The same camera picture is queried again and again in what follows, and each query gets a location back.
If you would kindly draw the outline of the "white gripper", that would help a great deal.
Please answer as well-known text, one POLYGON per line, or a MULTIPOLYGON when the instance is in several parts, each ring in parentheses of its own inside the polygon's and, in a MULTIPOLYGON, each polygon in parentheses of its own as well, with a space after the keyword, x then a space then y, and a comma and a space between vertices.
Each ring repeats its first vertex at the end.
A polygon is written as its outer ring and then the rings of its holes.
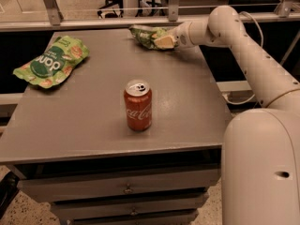
POLYGON ((190 48, 189 37, 190 22, 183 22, 170 30, 171 36, 159 37, 154 40, 155 45, 161 50, 178 48, 190 48))

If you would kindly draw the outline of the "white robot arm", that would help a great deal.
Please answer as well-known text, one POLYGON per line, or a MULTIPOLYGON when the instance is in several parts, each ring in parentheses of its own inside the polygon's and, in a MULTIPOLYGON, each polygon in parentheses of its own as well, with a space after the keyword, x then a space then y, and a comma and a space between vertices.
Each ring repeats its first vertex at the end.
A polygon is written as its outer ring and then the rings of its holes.
POLYGON ((229 6, 157 37, 160 49, 226 47, 259 101, 224 133, 223 225, 300 225, 300 84, 247 33, 229 6))

